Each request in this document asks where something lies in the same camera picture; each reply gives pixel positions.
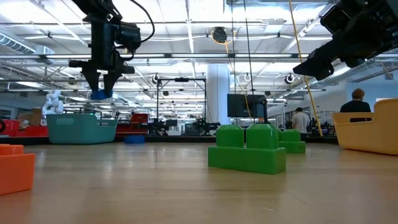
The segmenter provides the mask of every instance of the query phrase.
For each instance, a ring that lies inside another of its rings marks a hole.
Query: blue object
[[[145,138],[143,136],[126,136],[124,138],[125,144],[142,144],[145,143]]]
[[[93,91],[90,98],[92,100],[105,100],[113,96],[113,91],[109,94],[109,97],[105,95],[104,90]]]
[[[52,144],[98,144],[112,142],[117,120],[97,120],[90,114],[48,114],[47,127]]]

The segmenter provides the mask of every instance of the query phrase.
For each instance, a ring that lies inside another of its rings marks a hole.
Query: white shirt
[[[305,113],[297,113],[292,118],[293,127],[302,134],[307,134],[307,126],[310,125],[310,117]]]

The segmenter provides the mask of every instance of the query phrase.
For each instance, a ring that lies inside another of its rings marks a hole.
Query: floor
[[[264,175],[208,168],[207,146],[26,147],[34,189],[0,197],[0,222],[397,223],[398,157],[308,144]]]

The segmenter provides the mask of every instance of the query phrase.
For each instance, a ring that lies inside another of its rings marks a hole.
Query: white column
[[[227,94],[229,93],[228,64],[207,65],[207,110],[209,123],[230,124]]]

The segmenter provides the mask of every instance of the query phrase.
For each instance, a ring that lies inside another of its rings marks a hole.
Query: white robot
[[[45,96],[46,102],[42,108],[42,120],[40,125],[46,126],[46,115],[47,114],[62,114],[63,103],[58,97],[61,95],[60,90],[52,90],[49,94]]]

